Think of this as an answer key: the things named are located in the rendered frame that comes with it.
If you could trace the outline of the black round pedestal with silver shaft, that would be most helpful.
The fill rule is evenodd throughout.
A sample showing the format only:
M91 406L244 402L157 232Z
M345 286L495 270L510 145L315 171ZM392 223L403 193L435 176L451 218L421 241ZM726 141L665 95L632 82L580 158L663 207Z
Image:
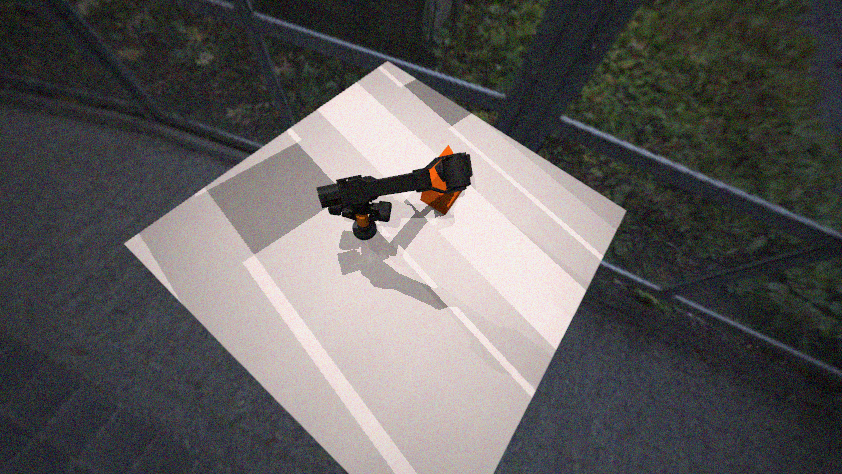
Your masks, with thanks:
M360 227L357 221L352 225L354 235L360 240L369 240L375 236L377 227L375 221L369 223L366 227Z

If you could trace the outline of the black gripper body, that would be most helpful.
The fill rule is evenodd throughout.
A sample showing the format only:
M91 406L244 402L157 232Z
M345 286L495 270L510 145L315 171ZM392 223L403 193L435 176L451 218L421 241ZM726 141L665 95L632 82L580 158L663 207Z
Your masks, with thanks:
M369 204L369 202L368 202L368 205L366 205L364 208L351 209L351 210L349 210L349 208L343 208L343 204L328 207L328 211L329 211L330 215L339 216L339 215L341 215L341 212L342 212L342 214L347 214L347 215L350 215L350 213L359 214L359 215L370 214L370 216L375 216L378 221L382 221L382 222L390 221L391 209L392 209L391 202L385 202L385 201L379 201L379 203L373 202L371 204Z

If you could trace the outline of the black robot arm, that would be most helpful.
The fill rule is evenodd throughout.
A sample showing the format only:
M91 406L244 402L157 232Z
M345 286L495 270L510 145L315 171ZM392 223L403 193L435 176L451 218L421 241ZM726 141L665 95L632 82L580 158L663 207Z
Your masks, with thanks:
M435 166L436 165L436 166ZM448 190L432 187L429 169L435 170ZM322 208L343 204L343 208L359 209L372 203L379 196L416 191L433 190L450 194L466 190L473 176L470 154L455 153L434 158L425 168L412 173L381 179L361 175L337 179L335 184L316 187ZM346 181L347 180L347 181Z

